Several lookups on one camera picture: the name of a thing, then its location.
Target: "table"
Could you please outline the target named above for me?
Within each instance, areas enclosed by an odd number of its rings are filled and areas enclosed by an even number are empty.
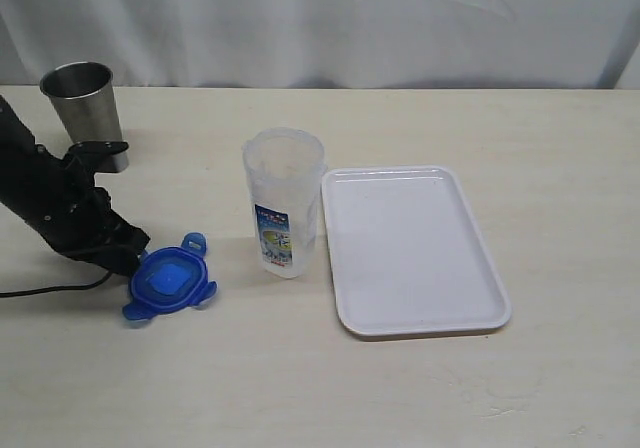
[[[0,87],[38,140],[35,87]],[[151,249],[210,242],[207,311],[127,329],[121,281],[0,302],[3,447],[636,447],[640,92],[119,88],[131,166],[99,175]],[[295,126],[330,167],[459,175],[514,314],[482,336],[362,342],[309,273],[255,260],[242,143]],[[0,210],[1,289],[98,278]]]

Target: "black cable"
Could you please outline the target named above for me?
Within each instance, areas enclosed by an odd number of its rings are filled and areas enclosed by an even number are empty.
[[[9,291],[5,293],[0,293],[0,298],[17,298],[19,296],[31,296],[31,295],[42,295],[44,293],[53,293],[55,291],[82,291],[82,290],[90,290],[91,288],[95,288],[97,286],[102,285],[109,278],[111,278],[113,273],[108,271],[106,275],[100,278],[98,281],[94,281],[93,283],[89,283],[87,285],[58,285],[58,286],[47,286],[44,288],[36,288],[34,290],[24,290],[24,291]]]

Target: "white curtain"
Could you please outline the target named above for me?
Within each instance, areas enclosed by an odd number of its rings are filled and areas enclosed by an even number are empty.
[[[629,61],[635,46],[620,44],[637,44],[638,6],[0,0],[0,83],[37,83],[54,66],[91,59],[108,64],[120,85],[596,87],[615,84]]]

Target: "metal cup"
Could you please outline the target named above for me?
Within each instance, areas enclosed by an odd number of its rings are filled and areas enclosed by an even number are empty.
[[[113,96],[111,70],[93,61],[62,65],[40,80],[46,95],[74,143],[123,141]],[[113,157],[113,172],[129,165],[126,153]]]

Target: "white table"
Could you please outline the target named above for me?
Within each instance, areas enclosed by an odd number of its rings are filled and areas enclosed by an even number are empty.
[[[68,139],[34,87],[2,93]],[[210,242],[208,311],[123,326],[123,284],[0,301],[4,447],[637,447],[640,93],[118,89],[131,166],[100,175],[151,249]],[[240,156],[295,126],[331,167],[442,164],[462,181],[514,307],[489,336],[366,343],[310,272],[255,261]],[[93,280],[0,209],[1,289]]]

